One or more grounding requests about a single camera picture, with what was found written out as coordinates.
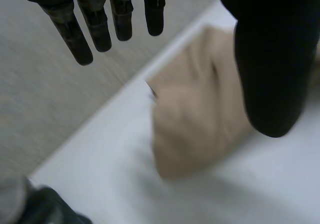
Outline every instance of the gray floor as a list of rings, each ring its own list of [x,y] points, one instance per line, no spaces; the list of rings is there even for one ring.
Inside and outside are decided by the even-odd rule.
[[[32,172],[103,103],[214,0],[166,0],[165,30],[149,36],[143,0],[133,0],[133,37],[119,42],[109,17],[112,49],[94,49],[78,65],[45,13],[26,0],[0,0],[0,179]]]

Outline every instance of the white surface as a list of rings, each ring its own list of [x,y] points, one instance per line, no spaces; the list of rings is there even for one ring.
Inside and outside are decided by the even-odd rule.
[[[204,13],[32,175],[95,224],[320,223],[320,95],[286,137],[255,134],[215,169],[161,180],[151,150],[157,72],[204,25],[232,27],[220,3]]]

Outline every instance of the gloved hand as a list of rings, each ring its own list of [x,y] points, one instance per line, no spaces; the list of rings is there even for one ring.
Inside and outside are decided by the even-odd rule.
[[[74,58],[80,65],[93,61],[92,52],[74,15],[74,0],[28,0],[38,3],[47,13]],[[108,51],[111,38],[108,18],[104,10],[106,0],[77,0],[95,48]],[[120,41],[132,37],[131,17],[134,10],[131,0],[110,0],[116,36]],[[158,36],[164,28],[165,0],[144,0],[145,19],[150,35]]]
[[[234,54],[248,119],[285,135],[305,104],[320,36],[320,0],[221,0],[237,19]]]

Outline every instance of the glove finger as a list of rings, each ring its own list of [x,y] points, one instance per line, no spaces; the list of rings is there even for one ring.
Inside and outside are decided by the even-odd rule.
[[[108,18],[104,4],[106,0],[77,0],[98,52],[106,52],[112,47],[108,28]]]
[[[127,41],[132,37],[132,12],[134,7],[131,0],[110,0],[113,24],[119,41]]]
[[[164,30],[166,0],[144,0],[145,20],[151,36],[159,36]]]
[[[270,137],[304,108],[320,32],[320,0],[221,0],[238,20],[234,54],[252,126]]]
[[[41,7],[50,16],[75,60],[82,66],[92,63],[92,52],[74,14],[74,2]]]

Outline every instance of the beige paper bag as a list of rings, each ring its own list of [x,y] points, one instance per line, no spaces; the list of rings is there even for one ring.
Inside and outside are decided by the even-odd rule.
[[[253,132],[233,45],[231,31],[207,27],[148,82],[156,95],[153,153],[161,177],[210,167]]]

